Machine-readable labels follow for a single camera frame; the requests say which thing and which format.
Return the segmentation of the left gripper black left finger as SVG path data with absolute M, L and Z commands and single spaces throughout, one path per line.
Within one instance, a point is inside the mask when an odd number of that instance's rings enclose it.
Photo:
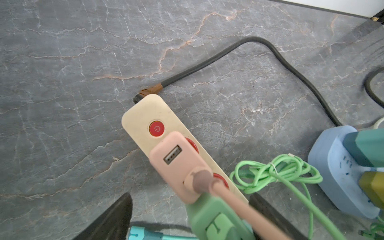
M 76 240 L 125 240 L 133 213 L 133 199 L 124 193 L 104 211 Z

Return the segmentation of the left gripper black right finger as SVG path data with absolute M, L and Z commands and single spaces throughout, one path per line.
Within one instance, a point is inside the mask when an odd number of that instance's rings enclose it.
M 264 215 L 264 217 L 274 223 L 293 240 L 308 239 L 258 193 L 254 193 L 250 196 L 249 205 Z

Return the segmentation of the pink USB charger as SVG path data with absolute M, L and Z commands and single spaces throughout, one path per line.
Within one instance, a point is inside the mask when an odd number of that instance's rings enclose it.
M 180 132 L 171 132 L 149 155 L 151 165 L 173 189 L 183 203 L 197 201 L 203 191 L 195 190 L 194 176 L 202 171 L 203 179 L 213 178 L 213 171 Z

